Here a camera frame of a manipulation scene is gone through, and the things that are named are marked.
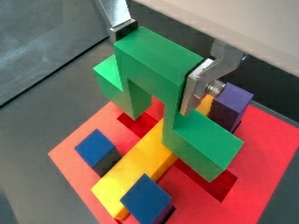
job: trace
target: purple block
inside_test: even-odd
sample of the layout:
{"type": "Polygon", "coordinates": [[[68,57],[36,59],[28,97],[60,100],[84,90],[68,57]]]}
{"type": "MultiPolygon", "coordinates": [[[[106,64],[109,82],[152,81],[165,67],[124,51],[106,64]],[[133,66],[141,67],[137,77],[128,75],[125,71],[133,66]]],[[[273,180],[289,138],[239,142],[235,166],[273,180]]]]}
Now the purple block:
{"type": "Polygon", "coordinates": [[[240,123],[252,97],[248,91],[227,83],[223,92],[213,98],[209,119],[229,132],[240,123]]]}

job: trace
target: dark blue cube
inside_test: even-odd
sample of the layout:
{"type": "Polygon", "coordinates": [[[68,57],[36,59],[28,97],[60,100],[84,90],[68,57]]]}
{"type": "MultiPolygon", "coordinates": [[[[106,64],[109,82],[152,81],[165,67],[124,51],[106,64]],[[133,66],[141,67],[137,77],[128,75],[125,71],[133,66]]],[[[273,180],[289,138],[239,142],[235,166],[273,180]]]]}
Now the dark blue cube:
{"type": "Polygon", "coordinates": [[[120,201],[141,224],[164,223],[173,210],[171,196],[145,174],[120,201]]]}
{"type": "Polygon", "coordinates": [[[97,129],[76,146],[76,151],[100,177],[121,158],[116,146],[97,129]]]}

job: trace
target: yellow block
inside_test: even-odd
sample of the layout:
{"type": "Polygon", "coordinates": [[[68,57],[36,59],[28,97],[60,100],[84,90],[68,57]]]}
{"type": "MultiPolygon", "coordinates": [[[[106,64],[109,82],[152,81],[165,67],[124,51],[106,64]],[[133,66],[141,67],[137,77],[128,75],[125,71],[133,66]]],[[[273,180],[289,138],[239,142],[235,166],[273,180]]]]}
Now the yellow block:
{"type": "Polygon", "coordinates": [[[90,191],[114,219],[124,220],[129,215],[120,199],[141,175],[156,181],[172,166],[176,156],[161,144],[163,120],[116,163],[90,191]]]}
{"type": "Polygon", "coordinates": [[[211,112],[212,99],[213,97],[209,94],[207,94],[200,101],[200,106],[196,108],[205,116],[208,116],[211,112]]]}

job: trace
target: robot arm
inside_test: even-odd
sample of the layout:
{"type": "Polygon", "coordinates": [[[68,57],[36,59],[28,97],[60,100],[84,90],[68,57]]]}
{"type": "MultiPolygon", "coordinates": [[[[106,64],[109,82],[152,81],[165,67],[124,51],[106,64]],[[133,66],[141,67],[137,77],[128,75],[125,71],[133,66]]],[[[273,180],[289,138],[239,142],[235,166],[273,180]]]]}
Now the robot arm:
{"type": "MultiPolygon", "coordinates": [[[[125,0],[96,0],[96,3],[106,26],[110,27],[109,40],[114,43],[137,28],[137,22],[130,18],[125,0]]],[[[211,57],[187,74],[180,107],[184,116],[200,105],[205,94],[220,94],[224,83],[217,79],[237,68],[245,54],[215,39],[209,55],[211,57]]]]}

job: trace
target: green block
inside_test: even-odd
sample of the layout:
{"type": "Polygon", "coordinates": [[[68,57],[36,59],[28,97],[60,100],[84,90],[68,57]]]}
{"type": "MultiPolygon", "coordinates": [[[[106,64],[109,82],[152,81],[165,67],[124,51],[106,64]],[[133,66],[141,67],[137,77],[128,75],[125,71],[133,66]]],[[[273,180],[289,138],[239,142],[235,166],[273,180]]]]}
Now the green block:
{"type": "Polygon", "coordinates": [[[117,71],[116,56],[108,57],[93,67],[97,84],[104,96],[132,117],[137,118],[150,106],[150,98],[142,89],[128,81],[129,91],[124,91],[117,71]]]}
{"type": "Polygon", "coordinates": [[[163,102],[163,144],[212,181],[243,142],[196,110],[187,117],[179,113],[185,74],[201,56],[144,27],[114,43],[114,52],[94,67],[102,94],[132,118],[148,108],[150,96],[163,102]]]}

